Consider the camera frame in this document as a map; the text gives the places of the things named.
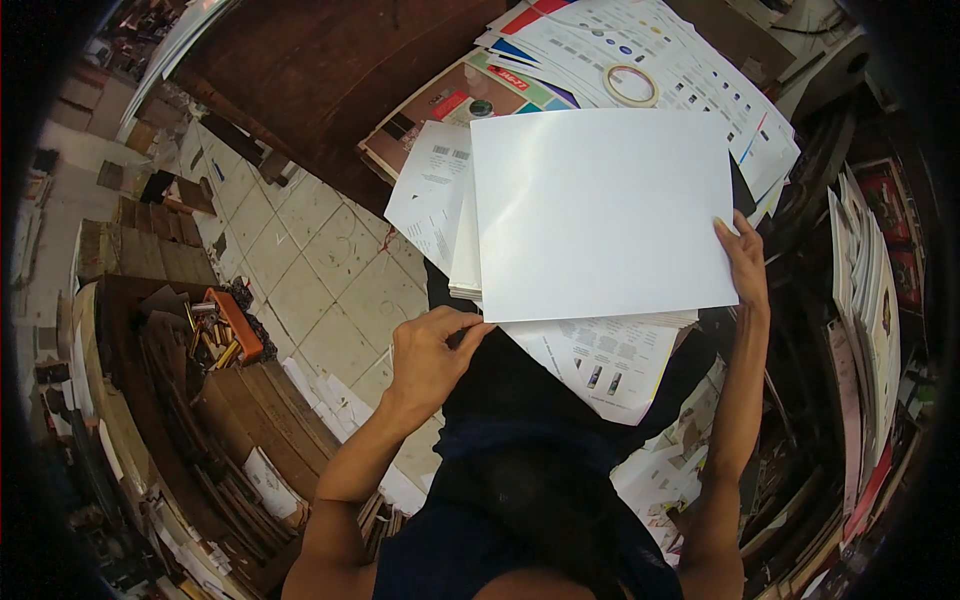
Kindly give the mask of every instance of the tape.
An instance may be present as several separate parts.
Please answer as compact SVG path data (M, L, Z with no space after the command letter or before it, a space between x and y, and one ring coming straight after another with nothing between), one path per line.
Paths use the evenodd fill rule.
M629 96L625 96L620 90L616 89L613 86L611 77L613 77L615 73L621 72L621 71L638 75L645 82L647 82L650 85L651 89L653 90L650 94L650 97L645 99L630 98ZM617 64L612 64L608 66L607 69L603 72L603 85L607 89L607 92L610 93L611 96L613 96L613 98L615 98L617 101L621 102L622 104L627 105L628 107L651 108L654 104L657 103L657 100L660 99L660 88L657 86L657 82L654 81L654 78L650 77L640 69L630 64L617 63Z

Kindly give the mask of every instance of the wooden table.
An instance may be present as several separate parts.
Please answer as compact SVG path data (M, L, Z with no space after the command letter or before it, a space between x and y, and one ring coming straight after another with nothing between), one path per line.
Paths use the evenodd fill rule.
M173 80L217 115L382 215L391 186L355 146L472 48L505 0L244 0Z

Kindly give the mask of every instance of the orange container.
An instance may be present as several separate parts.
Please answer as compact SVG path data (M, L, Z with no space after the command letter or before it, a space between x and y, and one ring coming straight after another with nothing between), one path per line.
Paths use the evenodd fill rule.
M237 306L233 296L227 292L218 292L212 287L206 288L204 302L214 301L220 307L220 314L227 320L230 328L233 329L233 337L240 342L240 348L243 349L243 364L249 365L250 362L260 355L263 351L263 344L260 338L253 333L253 328L243 316L243 311Z

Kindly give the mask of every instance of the paper scrap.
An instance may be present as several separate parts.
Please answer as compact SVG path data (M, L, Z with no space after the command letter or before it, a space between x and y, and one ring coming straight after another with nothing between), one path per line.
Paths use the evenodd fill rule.
M117 458L116 450L113 449L113 442L110 441L110 435L107 432L107 422L103 419L100 419L100 424L97 425L97 432L100 434L100 445L104 449L104 454L107 455L107 462L110 463L110 470L113 471L113 476L116 477L117 481L123 479L123 469L120 468L120 459Z
M260 446L255 447L243 464L253 486L263 498L263 507L272 516L283 519L295 513L306 502L294 492L276 471Z

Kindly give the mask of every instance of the white floor tile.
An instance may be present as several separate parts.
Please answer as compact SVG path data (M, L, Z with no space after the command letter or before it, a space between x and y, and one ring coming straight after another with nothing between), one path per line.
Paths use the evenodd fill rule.
M237 276L245 276L250 280L248 288L253 294L253 303L250 305L248 312L256 316L267 301L267 296L263 293L263 288L260 287L260 282L256 280L256 275L253 274L253 269L250 268L250 263L246 259L240 263L240 267L233 274L234 278Z
M213 209L217 211L217 216L208 215L205 212L195 210L193 221L197 224L197 231L200 232L200 239L204 246L209 248L211 244L220 238L227 226L227 217L224 216L223 209L220 206L220 199L213 195Z
M346 385L356 383L377 358L377 352L339 304L333 304L300 344L317 374L333 373Z
M240 207L250 190L256 185L256 179L250 170L250 165L246 160L241 160L237 166L227 175L227 180L220 186L217 196L220 198L220 206L223 207L224 216L231 219L233 214Z
M235 153L230 146L220 141L219 138L213 139L210 144L210 150L204 154L207 155L207 166L210 169L210 175L214 179L211 183L218 190L226 181L220 182L220 178L217 177L217 170L213 165L216 164L220 167L220 173L222 173L224 177L228 177L229 174L233 172L233 169L236 168L237 164L243 160L240 155Z
M362 374L356 383L350 386L354 394L366 402L371 408L380 404L380 397L394 382L394 372L385 362L371 365L367 372Z
M193 121L193 123L197 124L197 135L200 138L200 144L204 147L205 152L208 152L216 136L211 133L209 129L201 125L200 121Z
M341 195L341 197L344 199L344 204L349 206L350 210L352 210L356 216L360 217L360 221L370 231L370 233L373 234L373 237L375 237L380 243L380 246L383 246L383 240L387 237L387 232L390 231L390 224L380 217L377 217L353 200L346 198L343 195Z
M276 360L282 361L284 358L291 356L297 347L290 340L290 336L287 335L283 325L280 324L280 319L276 317L274 309L270 307L269 303L264 304L260 312L256 314L256 318L263 324L263 328L270 334L270 341L276 346Z
M263 190L267 200L270 201L270 205L274 208L274 210L280 210L280 208L283 206L283 203L285 203L287 198L289 198L292 194L290 188L291 183L287 183L285 186L280 187L277 183L267 183L264 181L259 171L254 169L254 172L256 175L256 182L260 186L260 189Z
M253 186L236 213L229 219L233 234L237 236L243 254L250 251L253 242L274 216L274 210L260 188Z
M379 249L360 219L341 205L310 240L303 255L333 298L339 298Z
M333 297L302 255L270 293L270 305L297 345L332 303Z
M424 492L427 492L427 488L422 476L437 472L440 466L440 455L432 449L440 441L440 427L440 423L431 417L407 437L394 458L396 467Z
M306 377L306 382L310 384L310 389L312 390L314 386L317 385L315 383L317 380L317 372L314 371L313 365L310 364L310 361L303 356L303 352L299 349L294 350L291 356L297 361L297 366L300 367L300 371L303 373L303 376Z
M423 254L417 247L403 237L402 233L398 233L387 246L387 252L422 290L426 285L426 268L423 266Z
M203 146L200 143L200 134L197 131L197 127L191 123L190 126L187 127L186 133L183 135L183 140L180 143L180 173L189 180L194 180L193 174L198 171L201 166L206 166L206 161L203 156L200 157L197 164L193 164L197 152L202 148Z
M240 252L240 245L229 225L224 229L224 237L227 247L216 261L215 268L219 271L222 280L230 281L240 268L240 263L243 262L243 253Z
M280 278L287 272L298 254L300 250L297 244L290 239L290 234L287 233L280 219L274 215L247 252L247 262L267 297L274 292Z
M378 353L396 326L426 312L426 294L388 254L381 253L337 299Z
M337 208L343 205L333 188L307 175L290 193L276 214L301 250L317 234Z

